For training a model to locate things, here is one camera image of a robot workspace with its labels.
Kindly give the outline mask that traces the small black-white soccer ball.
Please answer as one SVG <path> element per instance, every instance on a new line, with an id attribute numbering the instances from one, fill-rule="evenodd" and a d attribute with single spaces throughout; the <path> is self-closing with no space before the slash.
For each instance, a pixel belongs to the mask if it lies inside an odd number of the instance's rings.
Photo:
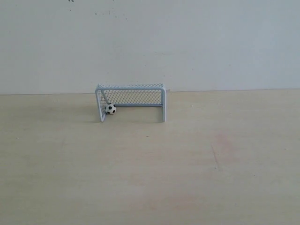
<path id="1" fill-rule="evenodd" d="M 112 115 L 116 113 L 116 105 L 113 103 L 108 103 L 105 105 L 106 115 Z"/>

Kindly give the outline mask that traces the small white soccer goal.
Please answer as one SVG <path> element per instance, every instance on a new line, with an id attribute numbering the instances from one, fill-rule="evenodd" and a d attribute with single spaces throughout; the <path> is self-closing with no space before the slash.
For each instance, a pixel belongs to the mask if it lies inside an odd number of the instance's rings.
<path id="1" fill-rule="evenodd" d="M 105 105 L 113 103 L 118 107 L 161 107 L 162 121 L 166 121 L 167 91 L 162 83 L 105 85 L 98 84 L 95 89 L 100 121 L 106 118 Z"/>

